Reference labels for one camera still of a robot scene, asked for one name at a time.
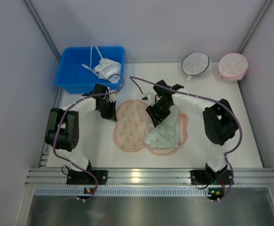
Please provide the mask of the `pink floral laundry bag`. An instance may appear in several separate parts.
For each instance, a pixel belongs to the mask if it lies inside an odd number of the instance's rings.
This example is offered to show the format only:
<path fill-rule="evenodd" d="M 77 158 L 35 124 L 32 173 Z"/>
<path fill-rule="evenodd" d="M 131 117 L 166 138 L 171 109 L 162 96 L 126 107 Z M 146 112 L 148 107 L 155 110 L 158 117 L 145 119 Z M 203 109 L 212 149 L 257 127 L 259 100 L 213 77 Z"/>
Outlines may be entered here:
<path fill-rule="evenodd" d="M 146 143 L 148 133 L 154 129 L 145 101 L 131 100 L 116 110 L 117 122 L 113 133 L 115 144 L 123 151 L 137 152 L 147 148 L 155 155 L 170 155 L 177 151 L 187 140 L 188 116 L 179 113 L 179 146 L 172 149 L 152 149 Z"/>

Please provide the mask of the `light green bra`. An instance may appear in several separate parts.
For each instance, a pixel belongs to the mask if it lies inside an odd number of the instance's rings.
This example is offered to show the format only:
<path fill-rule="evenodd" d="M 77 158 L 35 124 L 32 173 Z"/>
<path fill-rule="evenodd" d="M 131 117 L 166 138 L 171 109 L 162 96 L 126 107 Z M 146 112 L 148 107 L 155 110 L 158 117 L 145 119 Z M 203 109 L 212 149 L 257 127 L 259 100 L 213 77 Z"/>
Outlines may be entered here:
<path fill-rule="evenodd" d="M 145 140 L 146 145 L 152 149 L 172 149 L 179 146 L 179 110 L 170 108 L 170 114 L 154 129 Z"/>

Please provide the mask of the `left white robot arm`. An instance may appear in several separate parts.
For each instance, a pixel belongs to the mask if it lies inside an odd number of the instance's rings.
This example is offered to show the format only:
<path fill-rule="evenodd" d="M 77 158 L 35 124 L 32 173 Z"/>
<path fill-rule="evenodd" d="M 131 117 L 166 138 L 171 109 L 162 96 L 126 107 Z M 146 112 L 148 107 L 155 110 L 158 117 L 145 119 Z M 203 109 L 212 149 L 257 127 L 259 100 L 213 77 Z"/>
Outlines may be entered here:
<path fill-rule="evenodd" d="M 93 91 L 83 94 L 73 103 L 50 110 L 45 143 L 52 147 L 55 157 L 68 163 L 70 169 L 91 174 L 91 162 L 78 147 L 79 120 L 98 111 L 103 119 L 116 121 L 117 93 L 117 90 L 96 84 Z"/>

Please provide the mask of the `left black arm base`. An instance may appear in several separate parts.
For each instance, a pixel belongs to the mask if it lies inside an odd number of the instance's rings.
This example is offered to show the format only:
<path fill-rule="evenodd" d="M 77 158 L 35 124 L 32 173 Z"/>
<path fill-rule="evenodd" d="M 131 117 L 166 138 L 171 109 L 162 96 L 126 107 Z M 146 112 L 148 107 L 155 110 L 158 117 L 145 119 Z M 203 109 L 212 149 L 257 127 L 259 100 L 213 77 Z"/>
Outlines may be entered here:
<path fill-rule="evenodd" d="M 107 170 L 93 170 L 91 172 L 94 177 L 97 179 L 98 185 L 105 185 L 108 179 Z M 67 185 L 95 185 L 95 179 L 83 172 L 83 171 L 74 171 L 70 169 L 67 175 L 66 184 Z"/>

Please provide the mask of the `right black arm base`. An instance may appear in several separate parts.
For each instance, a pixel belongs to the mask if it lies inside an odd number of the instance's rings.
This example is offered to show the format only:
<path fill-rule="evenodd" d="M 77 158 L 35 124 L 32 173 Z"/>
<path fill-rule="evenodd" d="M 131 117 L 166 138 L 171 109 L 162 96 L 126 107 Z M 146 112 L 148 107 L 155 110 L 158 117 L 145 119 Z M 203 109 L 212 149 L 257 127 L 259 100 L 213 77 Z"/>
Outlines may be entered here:
<path fill-rule="evenodd" d="M 195 186 L 230 185 L 232 171 L 224 168 L 217 172 L 211 169 L 197 169 L 190 172 L 191 184 Z"/>

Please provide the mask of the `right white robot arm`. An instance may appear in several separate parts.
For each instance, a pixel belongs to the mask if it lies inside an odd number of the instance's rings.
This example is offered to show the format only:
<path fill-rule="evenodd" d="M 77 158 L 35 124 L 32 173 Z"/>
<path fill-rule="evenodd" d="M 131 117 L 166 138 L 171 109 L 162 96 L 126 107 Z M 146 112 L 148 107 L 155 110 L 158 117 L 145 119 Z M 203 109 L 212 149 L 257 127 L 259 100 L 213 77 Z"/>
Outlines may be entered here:
<path fill-rule="evenodd" d="M 207 169 L 218 173 L 227 168 L 227 155 L 239 147 L 243 137 L 229 102 L 188 93 L 182 85 L 168 86 L 164 80 L 155 83 L 153 90 L 158 101 L 150 104 L 146 112 L 154 127 L 159 127 L 170 117 L 173 106 L 192 111 L 203 119 L 205 135 L 211 142 Z"/>

